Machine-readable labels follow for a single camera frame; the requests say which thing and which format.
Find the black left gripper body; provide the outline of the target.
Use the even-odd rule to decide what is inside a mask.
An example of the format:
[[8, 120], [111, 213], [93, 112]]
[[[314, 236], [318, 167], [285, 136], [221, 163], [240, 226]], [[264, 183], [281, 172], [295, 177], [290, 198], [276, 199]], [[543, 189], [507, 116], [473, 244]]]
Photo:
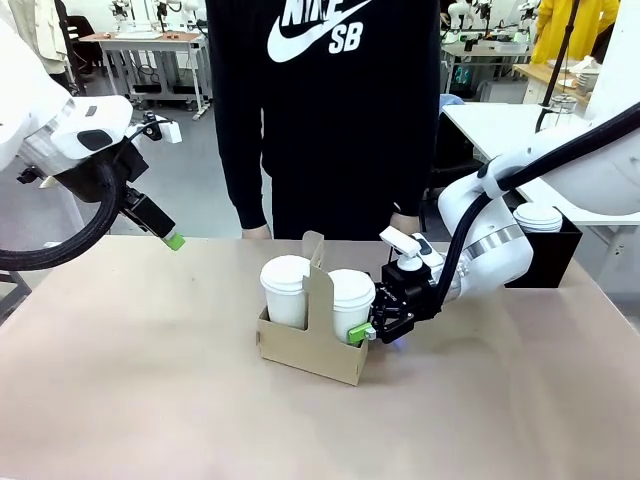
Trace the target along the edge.
[[175, 222], [146, 194], [127, 187], [121, 213], [141, 230], [155, 236], [168, 236]]

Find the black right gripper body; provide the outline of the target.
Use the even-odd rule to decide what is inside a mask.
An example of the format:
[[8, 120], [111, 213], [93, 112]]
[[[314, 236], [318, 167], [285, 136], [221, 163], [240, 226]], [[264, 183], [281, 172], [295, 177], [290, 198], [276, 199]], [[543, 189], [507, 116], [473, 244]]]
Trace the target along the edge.
[[398, 260], [392, 261], [382, 267], [381, 282], [387, 319], [412, 315], [415, 321], [427, 321], [435, 316], [435, 286], [431, 269], [425, 264], [418, 270], [406, 271], [399, 267]]

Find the person's left hand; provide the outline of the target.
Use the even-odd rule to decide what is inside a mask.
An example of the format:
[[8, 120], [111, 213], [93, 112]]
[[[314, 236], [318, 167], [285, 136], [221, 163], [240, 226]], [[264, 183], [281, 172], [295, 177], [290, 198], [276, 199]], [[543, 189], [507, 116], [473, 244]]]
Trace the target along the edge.
[[390, 225], [406, 235], [411, 235], [420, 231], [420, 219], [416, 216], [406, 216], [394, 213], [390, 219]]

